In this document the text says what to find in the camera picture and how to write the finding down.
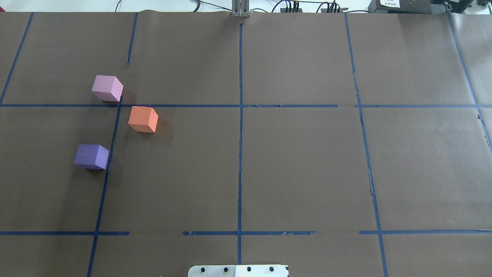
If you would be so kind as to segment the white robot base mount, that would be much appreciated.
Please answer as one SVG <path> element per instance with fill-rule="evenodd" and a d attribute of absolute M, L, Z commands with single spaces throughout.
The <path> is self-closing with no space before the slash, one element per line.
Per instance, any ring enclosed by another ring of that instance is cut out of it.
<path fill-rule="evenodd" d="M 288 265 L 196 265 L 188 277 L 288 277 Z"/>

